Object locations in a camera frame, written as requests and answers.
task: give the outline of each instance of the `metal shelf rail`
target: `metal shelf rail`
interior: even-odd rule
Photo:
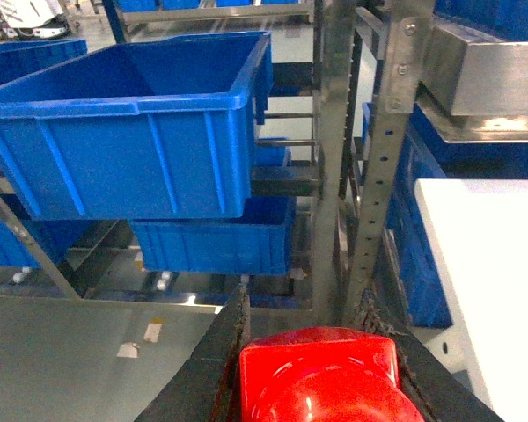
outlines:
[[[251,6],[217,7],[216,0],[201,0],[197,9],[172,11],[136,11],[123,12],[113,0],[104,2],[107,19],[115,42],[129,42],[129,25],[141,25],[151,22],[184,22],[212,19],[265,18],[307,16],[313,21],[312,0],[299,0],[293,4],[258,4]]]

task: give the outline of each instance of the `shelf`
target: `shelf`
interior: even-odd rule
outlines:
[[[122,13],[125,25],[144,24],[150,22],[180,21],[180,20],[211,20],[227,18],[259,18],[266,16],[299,16],[311,15],[313,3],[297,4],[264,4],[260,6],[216,7],[215,0],[202,2],[197,9],[182,9],[174,11],[139,11]]]

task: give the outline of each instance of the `metal rack frame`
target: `metal rack frame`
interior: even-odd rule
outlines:
[[[312,316],[315,324],[342,323],[352,327],[363,325],[360,303],[363,303],[364,292],[373,288],[378,250],[384,240],[385,214],[400,147],[422,74],[422,58],[429,39],[434,2],[435,0],[392,2],[392,8],[383,11],[384,20],[364,8],[356,9],[354,0],[315,0],[311,10],[309,4],[304,4],[306,12],[312,12],[314,17],[312,71],[304,78],[309,82],[304,88],[307,95],[312,96],[312,111],[269,113],[267,117],[311,120],[312,138],[266,144],[307,146],[312,150],[312,158],[304,165],[294,166],[288,171],[254,169],[253,193],[312,197],[311,278]],[[177,20],[176,17],[189,20],[192,17],[204,18],[203,16],[270,16],[265,13],[264,6],[253,6],[250,9],[156,11],[144,14],[122,14],[115,7],[114,0],[105,0],[104,6],[118,43],[127,41],[128,35],[124,26],[130,23]],[[287,11],[293,11],[293,14],[303,12],[303,7],[299,7],[301,4],[282,6],[289,6],[283,9],[283,16],[291,14]],[[275,8],[268,11],[275,11],[276,16],[280,13],[280,9]],[[352,122],[363,46],[378,59],[378,72],[374,88],[372,124],[370,132],[363,134],[370,137],[371,148],[364,158],[363,171],[360,171],[357,161],[361,158],[361,143],[360,140],[352,138]],[[287,69],[289,74],[296,66],[295,63],[288,65],[291,65]],[[347,236],[346,233],[347,215],[342,199],[346,195],[348,182],[353,195],[354,213],[359,221],[356,237],[350,234]],[[0,178],[0,193],[12,192],[7,181]],[[24,292],[26,297],[0,297],[0,301],[17,300],[23,303],[69,298],[80,301],[82,306],[161,306],[165,309],[175,307],[180,312],[216,312],[217,308],[226,303],[226,296],[216,300],[201,295],[200,301],[194,306],[185,306],[186,297],[152,295],[144,291],[115,291],[103,292],[99,296],[88,295],[86,291],[79,290],[79,283],[92,280],[93,284],[96,275],[86,273],[78,277],[78,269],[72,273],[65,270],[63,265],[55,266],[1,198],[0,217],[27,246],[57,286],[56,294],[52,295],[49,291],[49,297],[39,297],[43,295],[42,292],[28,288]],[[108,224],[105,227],[105,234],[99,237],[96,246],[101,246],[103,239],[117,228],[118,224],[109,226]],[[87,266],[89,259],[93,261],[98,258],[94,253],[96,249],[91,248],[90,257],[84,261],[84,266]],[[297,310],[286,308],[286,302],[275,298],[268,301],[265,308],[256,309],[254,312],[269,315],[269,312],[274,311],[290,317],[308,317],[310,313],[309,307],[304,303]]]
[[[258,4],[250,6],[217,7],[216,0],[201,0],[197,9],[172,11],[123,12],[114,0],[104,1],[107,19],[115,42],[130,42],[129,25],[144,25],[151,22],[191,22],[214,19],[265,18],[307,16],[314,20],[313,0],[299,0],[293,4]]]

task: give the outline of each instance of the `blue bin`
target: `blue bin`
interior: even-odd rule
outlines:
[[[281,275],[290,269],[295,198],[246,200],[242,217],[206,221],[133,221],[145,268]]]
[[[155,11],[158,7],[155,0],[117,0],[121,11]]]
[[[436,0],[435,11],[510,41],[528,41],[528,0]]]
[[[29,220],[21,204],[14,197],[8,198],[7,201],[37,243],[56,264],[64,259],[66,251],[91,225],[88,221],[34,222]],[[0,221],[0,266],[39,268],[37,261],[2,221]]]
[[[370,106],[364,107],[367,133]],[[414,197],[419,178],[528,179],[528,143],[446,143],[416,107],[403,142],[386,225],[400,255],[400,277],[415,324],[451,324],[421,212]]]
[[[262,0],[262,4],[293,4],[299,3],[299,0]]]
[[[54,66],[88,52],[85,40],[0,43],[0,84]]]
[[[262,141],[287,140],[288,138],[260,138]],[[288,165],[291,161],[291,151],[287,147],[258,147],[256,148],[257,167],[277,167]]]
[[[239,217],[271,64],[268,33],[188,35],[20,78],[0,168],[36,220]]]
[[[253,0],[216,0],[218,7],[250,6]]]
[[[407,203],[396,192],[392,194],[386,224],[395,238],[400,279],[413,325],[432,328],[451,326],[450,311],[424,227],[413,222]]]
[[[197,9],[200,0],[162,0],[162,8],[171,11],[174,9]]]

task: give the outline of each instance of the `crate rim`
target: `crate rim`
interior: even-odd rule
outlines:
[[[193,34],[178,35],[166,40],[137,42],[128,45],[115,45],[102,48],[98,51],[76,57],[66,62],[58,63],[55,66],[34,72],[30,75],[21,77],[7,84],[0,85],[0,90],[8,85],[19,84],[25,80],[31,80],[47,73],[52,69],[59,68],[69,62],[84,60],[90,55],[100,54],[109,48],[131,47],[137,48],[140,45],[167,44],[174,42],[194,42],[198,40],[215,40],[238,37],[255,37],[259,36],[258,41],[253,47],[251,53],[246,57],[245,63],[237,74],[231,88],[227,92],[216,92],[211,94],[188,94],[187,98],[183,95],[168,96],[135,96],[135,97],[114,97],[114,98],[85,98],[85,99],[61,99],[61,100],[44,100],[44,101],[27,101],[27,102],[10,102],[0,103],[0,119],[67,119],[80,118],[84,116],[114,116],[122,115],[139,115],[145,113],[186,113],[186,112],[210,112],[222,110],[238,110],[243,108],[248,99],[252,96],[249,88],[252,81],[257,76],[257,68],[260,66],[262,59],[266,54],[267,47],[270,44],[271,35],[266,31],[224,33],[224,34]]]

